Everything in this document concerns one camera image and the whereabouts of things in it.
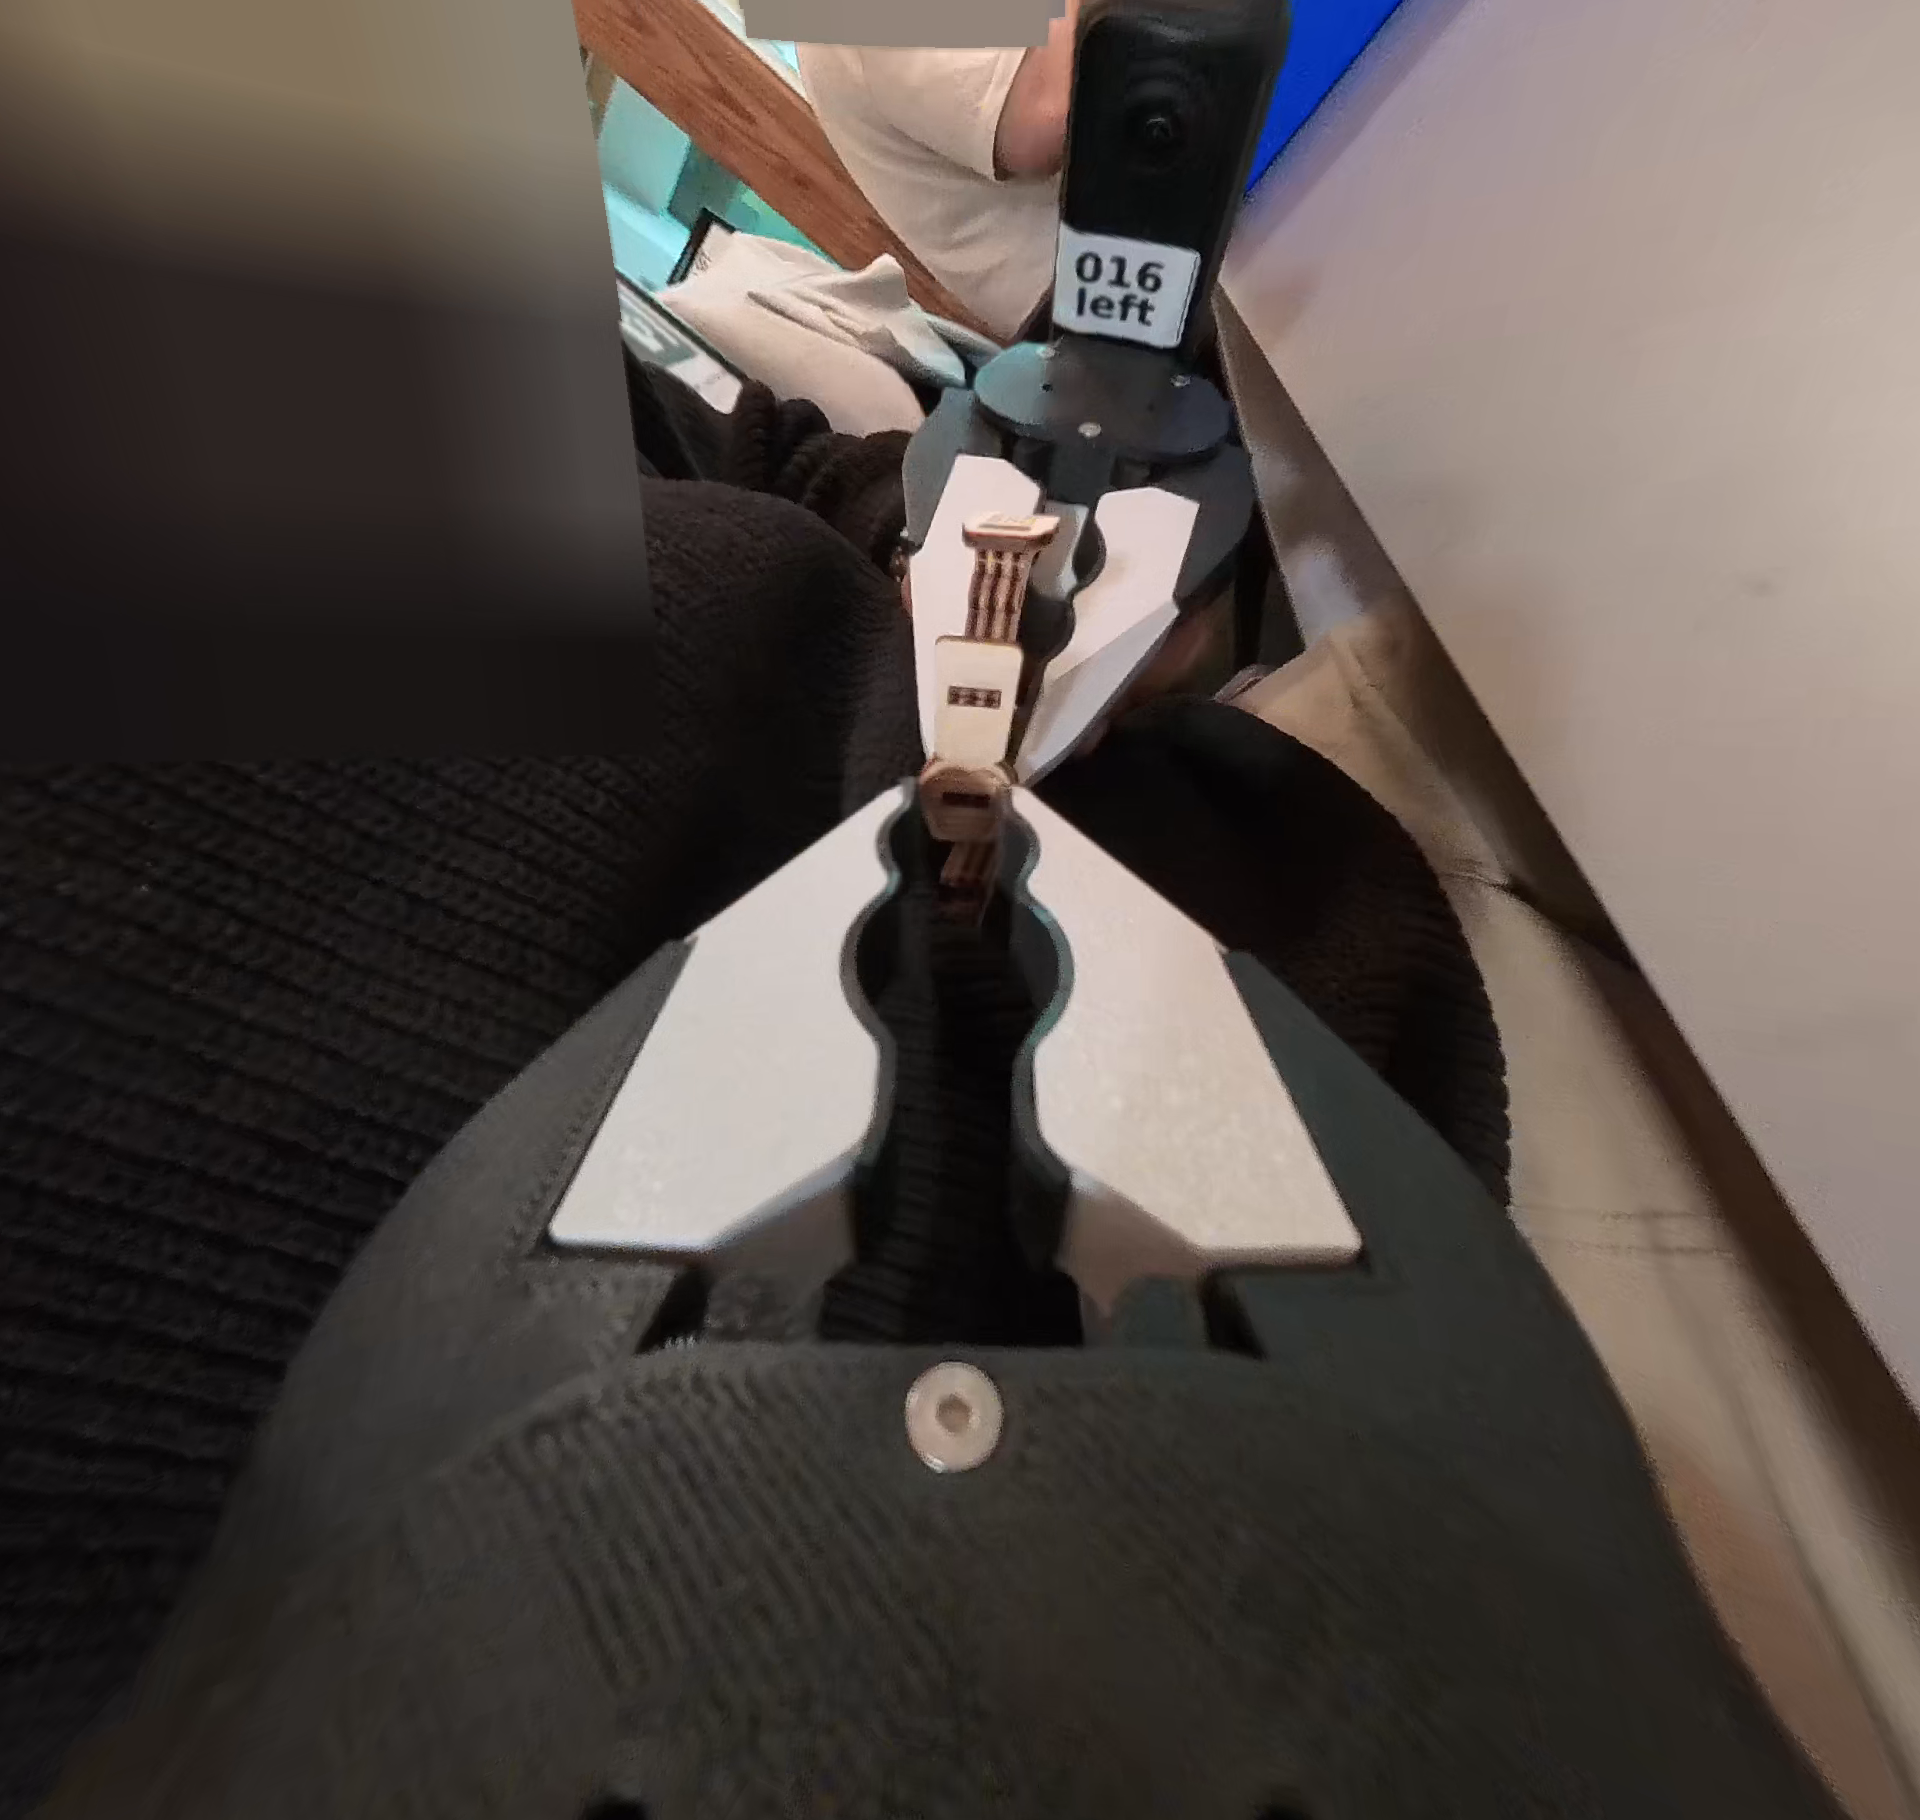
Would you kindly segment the beige jacket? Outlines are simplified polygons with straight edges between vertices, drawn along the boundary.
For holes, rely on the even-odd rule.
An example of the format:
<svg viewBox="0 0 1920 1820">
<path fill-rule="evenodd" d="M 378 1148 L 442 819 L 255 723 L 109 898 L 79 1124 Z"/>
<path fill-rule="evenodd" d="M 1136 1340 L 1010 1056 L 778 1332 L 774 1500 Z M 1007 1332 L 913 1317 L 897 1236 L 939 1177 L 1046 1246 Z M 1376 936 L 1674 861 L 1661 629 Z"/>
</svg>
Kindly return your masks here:
<svg viewBox="0 0 1920 1820">
<path fill-rule="evenodd" d="M 735 230 L 653 291 L 742 377 L 816 406 L 839 433 L 914 430 L 944 391 L 971 391 L 999 345 L 924 309 L 895 254 L 839 268 Z"/>
</svg>

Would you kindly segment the standing sign board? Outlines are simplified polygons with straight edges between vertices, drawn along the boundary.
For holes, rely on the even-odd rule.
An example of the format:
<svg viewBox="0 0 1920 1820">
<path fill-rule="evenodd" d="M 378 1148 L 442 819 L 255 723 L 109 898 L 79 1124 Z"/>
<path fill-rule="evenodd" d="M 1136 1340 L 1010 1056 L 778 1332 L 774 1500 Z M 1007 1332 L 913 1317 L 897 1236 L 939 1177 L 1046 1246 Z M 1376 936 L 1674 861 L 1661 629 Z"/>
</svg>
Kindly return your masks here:
<svg viewBox="0 0 1920 1820">
<path fill-rule="evenodd" d="M 662 291 L 677 288 L 724 252 L 735 228 L 701 209 L 685 228 L 668 213 L 649 210 L 609 191 L 609 233 L 616 274 L 616 313 L 626 346 L 638 361 L 677 377 L 710 406 L 733 410 L 743 374 L 685 323 Z"/>
</svg>

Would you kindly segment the wooden puzzle model assembly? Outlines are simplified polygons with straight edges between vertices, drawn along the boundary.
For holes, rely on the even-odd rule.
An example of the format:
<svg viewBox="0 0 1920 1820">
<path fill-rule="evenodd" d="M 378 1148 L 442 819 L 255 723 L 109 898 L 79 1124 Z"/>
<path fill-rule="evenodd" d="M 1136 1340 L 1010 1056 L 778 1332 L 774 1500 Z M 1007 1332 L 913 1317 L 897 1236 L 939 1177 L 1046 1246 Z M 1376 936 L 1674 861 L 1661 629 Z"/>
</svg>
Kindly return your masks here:
<svg viewBox="0 0 1920 1820">
<path fill-rule="evenodd" d="M 976 512 L 960 525 L 972 562 L 960 629 L 931 642 L 931 742 L 918 778 L 927 836 L 940 846 L 939 903 L 982 920 L 995 893 L 1021 685 L 1021 604 L 1033 562 L 1056 538 L 1055 512 Z"/>
</svg>

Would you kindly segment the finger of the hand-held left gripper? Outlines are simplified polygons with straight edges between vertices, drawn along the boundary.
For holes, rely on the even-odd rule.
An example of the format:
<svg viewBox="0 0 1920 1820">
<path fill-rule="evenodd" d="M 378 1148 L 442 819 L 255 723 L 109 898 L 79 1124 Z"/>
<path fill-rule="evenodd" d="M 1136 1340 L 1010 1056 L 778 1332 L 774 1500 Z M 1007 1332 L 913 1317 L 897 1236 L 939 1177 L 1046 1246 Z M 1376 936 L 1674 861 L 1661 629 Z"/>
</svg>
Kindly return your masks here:
<svg viewBox="0 0 1920 1820">
<path fill-rule="evenodd" d="M 1024 787 L 1059 768 L 1157 654 L 1196 522 L 1199 500 L 1172 490 L 1110 490 L 1092 509 L 1104 562 L 1068 600 L 1068 639 L 1046 661 L 1020 745 Z"/>
<path fill-rule="evenodd" d="M 939 729 L 939 636 L 966 629 L 972 548 L 963 525 L 979 512 L 1039 512 L 1039 483 L 1001 456 L 960 455 L 947 470 L 924 545 L 910 565 L 910 629 L 914 639 L 914 696 L 924 752 L 934 752 Z"/>
</svg>

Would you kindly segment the person's black knit sweater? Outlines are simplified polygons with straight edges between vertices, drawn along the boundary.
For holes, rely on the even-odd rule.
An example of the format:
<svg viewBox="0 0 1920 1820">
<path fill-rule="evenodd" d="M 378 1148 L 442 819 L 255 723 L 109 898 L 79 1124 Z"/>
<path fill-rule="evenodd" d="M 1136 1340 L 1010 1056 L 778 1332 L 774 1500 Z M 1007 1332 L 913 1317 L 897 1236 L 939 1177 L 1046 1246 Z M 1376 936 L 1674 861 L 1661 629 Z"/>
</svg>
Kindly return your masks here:
<svg viewBox="0 0 1920 1820">
<path fill-rule="evenodd" d="M 3 768 L 3 1814 L 47 1797 L 199 1565 L 287 1365 L 442 1143 L 662 942 L 918 755 L 892 585 L 717 483 L 629 361 L 661 626 L 643 759 Z M 1354 778 L 1211 697 L 1049 804 L 1251 952 L 1508 1204 L 1506 1064 L 1443 883 Z M 1020 975 L 905 917 L 902 1148 L 813 1332 L 1062 1345 L 989 1200 Z"/>
</svg>

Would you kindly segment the person's left forearm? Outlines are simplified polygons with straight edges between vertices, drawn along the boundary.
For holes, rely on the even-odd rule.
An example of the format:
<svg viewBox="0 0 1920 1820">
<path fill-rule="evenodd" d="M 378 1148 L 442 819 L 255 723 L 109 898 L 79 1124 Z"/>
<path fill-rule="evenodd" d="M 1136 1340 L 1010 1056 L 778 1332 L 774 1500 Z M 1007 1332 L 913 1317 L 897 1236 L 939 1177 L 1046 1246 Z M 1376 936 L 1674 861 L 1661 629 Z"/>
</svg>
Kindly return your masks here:
<svg viewBox="0 0 1920 1820">
<path fill-rule="evenodd" d="M 808 400 L 743 383 L 717 430 L 717 483 L 755 490 L 821 519 L 839 538 L 901 580 L 905 552 L 905 428 L 837 430 Z"/>
</svg>

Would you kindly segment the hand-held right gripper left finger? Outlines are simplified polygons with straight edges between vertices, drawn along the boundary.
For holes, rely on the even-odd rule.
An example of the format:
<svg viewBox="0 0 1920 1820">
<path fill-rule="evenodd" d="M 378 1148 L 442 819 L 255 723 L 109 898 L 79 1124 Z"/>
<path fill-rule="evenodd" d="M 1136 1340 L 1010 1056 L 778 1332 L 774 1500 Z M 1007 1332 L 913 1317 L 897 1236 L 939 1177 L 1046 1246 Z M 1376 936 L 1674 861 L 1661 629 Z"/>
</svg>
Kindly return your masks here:
<svg viewBox="0 0 1920 1820">
<path fill-rule="evenodd" d="M 662 948 L 662 984 L 546 1220 L 555 1256 L 656 1262 L 810 1327 L 856 1255 L 895 1046 L 856 943 L 901 887 L 892 781 Z"/>
</svg>

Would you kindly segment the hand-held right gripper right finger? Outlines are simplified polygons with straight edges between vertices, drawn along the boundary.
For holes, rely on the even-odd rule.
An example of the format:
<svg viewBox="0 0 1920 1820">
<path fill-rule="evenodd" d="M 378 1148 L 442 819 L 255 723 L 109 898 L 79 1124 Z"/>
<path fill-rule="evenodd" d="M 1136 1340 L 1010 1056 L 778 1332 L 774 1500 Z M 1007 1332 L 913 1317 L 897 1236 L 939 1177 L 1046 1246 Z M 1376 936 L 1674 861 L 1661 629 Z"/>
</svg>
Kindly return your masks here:
<svg viewBox="0 0 1920 1820">
<path fill-rule="evenodd" d="M 1228 949 L 1028 787 L 1001 890 L 1033 1006 L 1010 1068 L 1017 1223 L 1085 1327 L 1153 1282 L 1348 1269 L 1361 1232 Z"/>
</svg>

